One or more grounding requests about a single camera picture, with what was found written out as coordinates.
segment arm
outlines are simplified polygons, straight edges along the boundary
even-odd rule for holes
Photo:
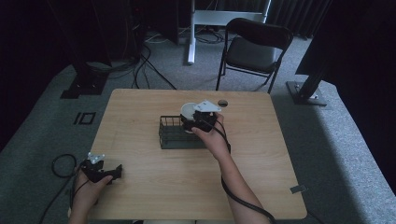
[[[98,200],[102,189],[105,188],[112,178],[113,176],[109,175],[99,182],[93,183],[82,171],[78,173],[75,192],[76,195],[73,200],[73,208],[69,217],[69,224],[88,223],[88,213]]]
[[[215,127],[222,131],[222,127],[219,123],[222,124],[224,117],[221,114],[217,114],[217,116],[218,122]],[[236,197],[262,208],[262,204],[259,199],[242,177],[238,167],[231,157],[231,154],[228,152],[227,144],[223,137],[215,130],[206,133],[200,129],[192,128],[192,131],[204,141],[206,147],[219,162],[221,175],[229,190]],[[233,212],[235,223],[270,223],[269,219],[265,215],[245,207],[230,197],[228,197],[228,202],[230,204],[231,211]]]

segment tripod base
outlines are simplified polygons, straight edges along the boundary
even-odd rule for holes
[[[286,82],[291,97],[293,98],[293,101],[296,105],[319,105],[319,106],[327,105],[319,89],[317,89],[315,93],[308,99],[300,97],[299,92],[303,84],[304,84],[303,82],[295,82],[295,81]]]
[[[69,90],[62,93],[61,99],[77,99],[80,95],[100,95],[106,85],[107,77],[108,73],[95,74],[90,83],[80,85],[77,75]]]

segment black wire basket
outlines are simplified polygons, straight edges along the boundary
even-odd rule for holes
[[[159,135],[162,149],[206,148],[197,135],[184,130],[181,116],[160,116]]]

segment black chair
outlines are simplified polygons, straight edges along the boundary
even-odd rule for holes
[[[237,36],[228,46],[229,33]],[[273,88],[283,55],[293,39],[292,32],[282,26],[236,18],[228,22],[225,44],[221,56],[218,83],[225,76],[226,69],[266,77],[263,85],[272,78],[268,93]]]

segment table top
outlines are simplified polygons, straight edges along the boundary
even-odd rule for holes
[[[217,161],[204,148],[161,149],[160,116],[185,103],[223,107],[232,155],[264,208],[278,219],[304,218],[301,193],[271,97],[264,92],[114,90],[92,145],[105,170],[122,178],[104,189],[92,219],[233,219]]]

